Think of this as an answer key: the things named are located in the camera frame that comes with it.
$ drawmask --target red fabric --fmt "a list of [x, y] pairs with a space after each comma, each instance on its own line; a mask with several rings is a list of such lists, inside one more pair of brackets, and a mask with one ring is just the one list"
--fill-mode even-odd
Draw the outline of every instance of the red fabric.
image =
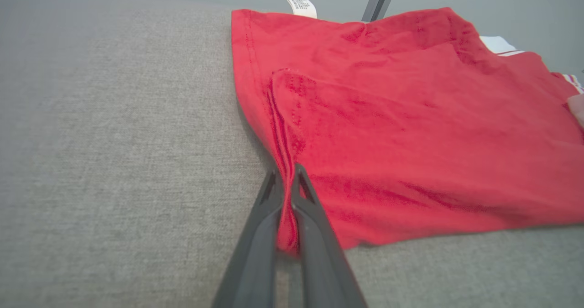
[[232, 13], [235, 85], [286, 184], [293, 165], [343, 248], [584, 220], [574, 88], [531, 52], [499, 57], [451, 9], [338, 24]]

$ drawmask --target gray upholstered cushion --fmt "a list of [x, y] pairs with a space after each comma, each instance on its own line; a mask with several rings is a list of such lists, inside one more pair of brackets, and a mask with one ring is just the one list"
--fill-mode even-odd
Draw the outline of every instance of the gray upholstered cushion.
[[[0, 13], [0, 305], [208, 307], [269, 164], [235, 96], [230, 10]], [[584, 228], [360, 247], [371, 307], [577, 307]], [[278, 307], [301, 306], [283, 259]]]

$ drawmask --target striped trim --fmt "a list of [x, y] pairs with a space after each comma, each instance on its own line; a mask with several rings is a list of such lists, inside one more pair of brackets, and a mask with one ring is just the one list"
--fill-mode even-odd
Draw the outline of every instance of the striped trim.
[[576, 88], [576, 90], [578, 90], [578, 93], [584, 94], [584, 87], [580, 84], [580, 82], [578, 82], [576, 75], [567, 75], [567, 74], [562, 74], [562, 75], [566, 81], [570, 82], [570, 84], [573, 85], [574, 88]]

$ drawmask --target white care tag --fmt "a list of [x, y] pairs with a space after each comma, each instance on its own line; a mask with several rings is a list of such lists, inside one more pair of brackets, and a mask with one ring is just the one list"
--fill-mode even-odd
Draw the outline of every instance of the white care tag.
[[294, 15], [317, 18], [317, 9], [310, 0], [286, 0], [292, 7]]

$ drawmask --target gray fabric surface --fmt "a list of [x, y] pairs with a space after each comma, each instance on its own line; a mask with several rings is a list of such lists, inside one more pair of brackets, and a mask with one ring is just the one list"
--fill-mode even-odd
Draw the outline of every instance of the gray fabric surface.
[[[0, 306], [208, 307], [269, 158], [238, 108], [228, 9], [3, 5]], [[347, 252], [375, 307], [581, 307], [584, 227]], [[279, 262], [277, 306], [300, 307]]]

